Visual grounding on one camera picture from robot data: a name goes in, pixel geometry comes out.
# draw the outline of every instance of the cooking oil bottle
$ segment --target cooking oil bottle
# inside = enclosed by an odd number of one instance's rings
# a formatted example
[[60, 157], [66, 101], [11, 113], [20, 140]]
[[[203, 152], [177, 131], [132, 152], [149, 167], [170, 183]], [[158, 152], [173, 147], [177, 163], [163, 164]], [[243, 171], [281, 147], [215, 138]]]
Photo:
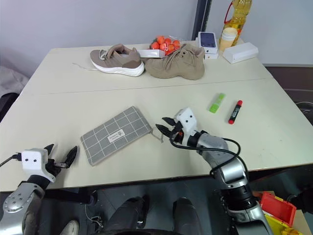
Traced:
[[[229, 21], [226, 21], [229, 9], [233, 5], [234, 7], [234, 14], [232, 18]], [[249, 14], [250, 8], [252, 5], [252, 0], [233, 0], [231, 4], [229, 5], [229, 8], [227, 10], [225, 19], [224, 19], [224, 28], [235, 28], [237, 29], [237, 37], [235, 38], [232, 46], [236, 45], [239, 35], [244, 27], [244, 24], [246, 22], [246, 16]]]

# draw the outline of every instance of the gray pouch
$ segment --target gray pouch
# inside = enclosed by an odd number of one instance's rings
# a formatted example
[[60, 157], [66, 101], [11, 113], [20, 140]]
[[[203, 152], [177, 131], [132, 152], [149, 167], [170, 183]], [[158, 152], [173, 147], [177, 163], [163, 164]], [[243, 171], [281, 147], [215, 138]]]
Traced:
[[112, 153], [151, 131], [152, 128], [146, 118], [132, 106], [87, 132], [80, 139], [89, 164], [96, 165]]

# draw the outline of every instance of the white wall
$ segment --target white wall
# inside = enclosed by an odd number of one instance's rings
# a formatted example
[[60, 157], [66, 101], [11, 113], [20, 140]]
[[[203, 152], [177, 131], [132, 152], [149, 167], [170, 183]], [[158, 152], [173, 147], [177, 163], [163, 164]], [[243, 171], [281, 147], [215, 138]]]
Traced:
[[[252, 0], [241, 38], [265, 65], [313, 65], [313, 0]], [[206, 31], [222, 32], [231, 0], [212, 0]]]
[[159, 34], [190, 40], [197, 2], [0, 0], [0, 62], [31, 76], [56, 47], [149, 43]]

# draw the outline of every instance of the robotic hand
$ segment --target robotic hand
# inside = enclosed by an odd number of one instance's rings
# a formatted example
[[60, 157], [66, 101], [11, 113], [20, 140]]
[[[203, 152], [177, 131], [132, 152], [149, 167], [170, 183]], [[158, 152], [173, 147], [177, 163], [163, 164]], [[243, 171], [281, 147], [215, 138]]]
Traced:
[[[196, 150], [212, 167], [210, 175], [219, 181], [223, 204], [233, 221], [231, 230], [239, 235], [273, 235], [249, 187], [247, 168], [239, 157], [239, 144], [197, 131], [197, 120], [190, 108], [180, 110], [174, 119], [164, 117], [163, 120], [173, 129], [170, 131], [158, 124], [156, 127], [174, 147]], [[229, 151], [226, 141], [235, 143], [238, 152]]]
[[77, 146], [72, 148], [64, 163], [56, 163], [54, 159], [48, 158], [53, 146], [51, 144], [44, 149], [25, 150], [4, 162], [6, 163], [10, 159], [22, 161], [23, 170], [29, 175], [29, 178], [27, 181], [22, 181], [16, 191], [4, 201], [3, 218], [0, 221], [1, 235], [35, 234], [36, 214], [39, 211], [46, 188], [50, 182], [55, 182], [61, 168], [71, 166], [78, 149]]

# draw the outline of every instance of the gray pants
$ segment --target gray pants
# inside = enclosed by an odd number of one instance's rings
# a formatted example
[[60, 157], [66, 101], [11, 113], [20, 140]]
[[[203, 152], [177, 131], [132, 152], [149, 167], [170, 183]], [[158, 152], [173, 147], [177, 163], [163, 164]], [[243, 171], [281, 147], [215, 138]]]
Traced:
[[[124, 202], [109, 219], [105, 234], [119, 234], [122, 231], [136, 230], [142, 213], [143, 199], [131, 198]], [[173, 205], [174, 232], [162, 230], [142, 230], [147, 234], [201, 235], [201, 226], [195, 207], [187, 198], [180, 198]]]

